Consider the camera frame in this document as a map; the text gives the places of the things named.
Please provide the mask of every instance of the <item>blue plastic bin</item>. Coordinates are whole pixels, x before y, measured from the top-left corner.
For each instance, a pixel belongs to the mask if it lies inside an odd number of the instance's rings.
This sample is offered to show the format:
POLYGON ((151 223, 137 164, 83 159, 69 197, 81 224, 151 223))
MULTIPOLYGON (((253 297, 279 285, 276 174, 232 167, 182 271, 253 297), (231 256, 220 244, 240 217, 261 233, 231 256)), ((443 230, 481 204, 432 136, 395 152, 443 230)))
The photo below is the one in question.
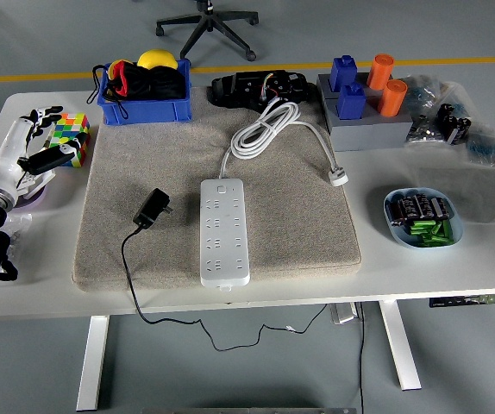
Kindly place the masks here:
MULTIPOLYGON (((190 107, 190 61, 178 61, 178 70, 185 76, 186 96, 184 99, 164 99, 160 101, 121 101, 122 107, 128 112, 124 119, 116 102, 106 101, 102 93, 98 93, 97 104, 103 110, 106 125, 129 125, 132 123, 151 122, 186 122, 192 119, 190 107)), ((108 74, 104 71, 100 80, 100 91, 108 84, 108 74)))

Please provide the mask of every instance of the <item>black bag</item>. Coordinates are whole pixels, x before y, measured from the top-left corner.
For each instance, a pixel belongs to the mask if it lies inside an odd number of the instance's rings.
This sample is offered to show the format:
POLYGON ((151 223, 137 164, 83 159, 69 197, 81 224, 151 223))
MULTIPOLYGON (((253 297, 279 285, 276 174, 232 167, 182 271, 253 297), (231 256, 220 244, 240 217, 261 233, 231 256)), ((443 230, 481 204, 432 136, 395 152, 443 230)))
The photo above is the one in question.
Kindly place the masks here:
POLYGON ((127 111, 120 101, 167 100, 184 99, 186 97, 185 76, 176 69, 168 66, 156 66, 147 69, 134 63, 120 60, 109 68, 97 65, 92 68, 95 89, 87 99, 91 104, 98 93, 108 101, 116 102, 124 119, 128 118, 127 111), (100 91, 100 81, 97 71, 104 70, 108 82, 103 91, 100 91))

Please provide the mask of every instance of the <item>power plug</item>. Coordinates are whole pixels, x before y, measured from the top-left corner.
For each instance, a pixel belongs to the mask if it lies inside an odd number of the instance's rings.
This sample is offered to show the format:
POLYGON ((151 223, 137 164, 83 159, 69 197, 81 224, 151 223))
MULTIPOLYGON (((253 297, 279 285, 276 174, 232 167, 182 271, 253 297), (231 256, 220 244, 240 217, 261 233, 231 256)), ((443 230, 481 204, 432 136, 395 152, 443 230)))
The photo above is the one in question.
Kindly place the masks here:
POLYGON ((143 229, 149 229, 162 211, 165 213, 170 213, 172 211, 171 208, 167 207, 168 205, 169 196, 159 188, 156 188, 150 193, 146 201, 144 201, 144 204, 136 213, 133 222, 143 229))
POLYGON ((202 285, 230 290, 249 282, 248 230, 240 179, 206 179, 200 200, 202 285))
POLYGON ((330 179, 330 184, 334 187, 338 187, 340 185, 344 185, 349 181, 348 175, 345 173, 343 168, 339 167, 338 169, 328 172, 328 177, 330 179))

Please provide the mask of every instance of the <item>electrical plug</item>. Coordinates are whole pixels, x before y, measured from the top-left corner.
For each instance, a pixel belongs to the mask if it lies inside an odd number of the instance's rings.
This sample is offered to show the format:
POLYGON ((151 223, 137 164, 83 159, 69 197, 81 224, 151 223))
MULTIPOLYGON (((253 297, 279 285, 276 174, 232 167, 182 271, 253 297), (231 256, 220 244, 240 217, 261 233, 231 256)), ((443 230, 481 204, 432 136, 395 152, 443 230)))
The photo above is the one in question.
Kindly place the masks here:
POLYGON ((169 196, 159 188, 156 188, 147 197, 142 207, 140 207, 133 222, 143 229, 149 229, 162 211, 171 213, 172 209, 167 207, 168 205, 169 196))
POLYGON ((345 173, 343 168, 339 167, 335 170, 330 170, 328 172, 328 177, 330 178, 330 184, 334 187, 338 187, 340 185, 344 185, 349 181, 348 175, 345 173))

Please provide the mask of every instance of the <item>white power strip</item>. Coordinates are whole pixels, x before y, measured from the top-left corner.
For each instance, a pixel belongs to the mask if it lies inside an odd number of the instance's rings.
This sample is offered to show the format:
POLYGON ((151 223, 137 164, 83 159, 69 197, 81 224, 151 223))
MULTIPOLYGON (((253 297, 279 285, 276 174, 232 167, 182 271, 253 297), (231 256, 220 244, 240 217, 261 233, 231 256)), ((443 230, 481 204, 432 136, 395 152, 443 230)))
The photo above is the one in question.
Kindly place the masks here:
POLYGON ((247 284, 248 230, 240 179, 202 181, 199 228, 202 285, 230 290, 247 284))

